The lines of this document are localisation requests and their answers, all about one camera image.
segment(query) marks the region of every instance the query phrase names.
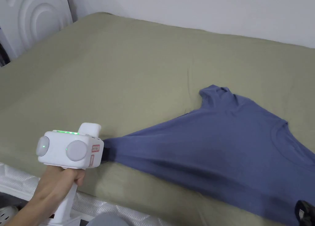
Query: gray circular button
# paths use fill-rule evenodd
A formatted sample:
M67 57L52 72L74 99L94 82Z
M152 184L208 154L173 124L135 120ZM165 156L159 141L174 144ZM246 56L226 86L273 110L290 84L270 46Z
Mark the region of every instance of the gray circular button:
M38 143L37 143L37 149L36 154L38 156L44 156L49 148L49 138L47 136L42 136Z
M81 140L74 140L66 148L67 157L72 161L82 160L88 151L87 145Z

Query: mattress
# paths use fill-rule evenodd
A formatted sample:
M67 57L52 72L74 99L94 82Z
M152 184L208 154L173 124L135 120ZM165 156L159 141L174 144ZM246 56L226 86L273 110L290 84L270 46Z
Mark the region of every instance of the mattress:
M315 151L314 66L302 46L92 14L0 69L0 161L40 176L46 131L94 122L122 136L199 108L211 84L286 119ZM117 163L87 170L79 190L174 225L277 225Z
M29 201L38 181L38 177L0 162L0 192ZM72 211L80 212L85 221L91 221L94 217L106 213L119 216L130 226L172 226L159 218L110 204L82 192L76 192L72 208Z

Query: finger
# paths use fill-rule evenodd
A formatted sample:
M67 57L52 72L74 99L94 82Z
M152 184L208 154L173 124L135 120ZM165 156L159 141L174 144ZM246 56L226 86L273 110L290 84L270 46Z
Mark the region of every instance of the finger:
M80 178L78 178L78 179L75 181L75 183L76 183L78 186L82 186L82 185L83 185L84 176L85 176L85 172L84 172L83 176L80 176Z
M77 169L66 169L61 173L61 178L55 188L59 200L66 197L80 172Z
M57 174L63 171L63 168L60 166L48 165L46 168L46 172L51 174Z

